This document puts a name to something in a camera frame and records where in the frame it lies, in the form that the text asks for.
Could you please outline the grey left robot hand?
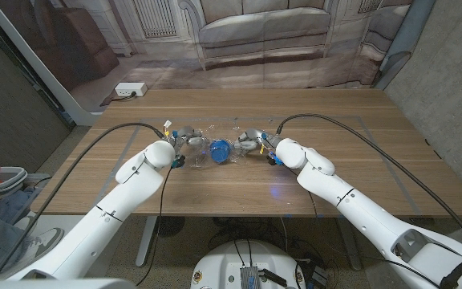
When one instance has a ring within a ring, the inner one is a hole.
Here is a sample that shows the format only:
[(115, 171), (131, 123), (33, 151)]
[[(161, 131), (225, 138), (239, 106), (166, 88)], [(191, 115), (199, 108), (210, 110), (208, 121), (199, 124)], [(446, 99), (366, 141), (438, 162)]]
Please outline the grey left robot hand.
[(192, 126), (184, 126), (179, 130), (172, 131), (167, 140), (174, 148), (175, 153), (179, 153), (184, 145), (199, 148), (209, 143), (209, 139), (203, 135), (202, 131), (194, 129)]

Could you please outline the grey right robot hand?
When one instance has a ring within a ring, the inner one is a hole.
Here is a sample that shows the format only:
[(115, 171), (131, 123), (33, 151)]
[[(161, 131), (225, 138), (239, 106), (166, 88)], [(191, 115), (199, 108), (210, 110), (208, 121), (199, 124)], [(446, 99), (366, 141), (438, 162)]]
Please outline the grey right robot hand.
[(244, 131), (233, 143), (233, 148), (246, 154), (258, 150), (261, 146), (267, 149), (276, 149), (283, 140), (282, 137), (264, 130), (249, 128)]

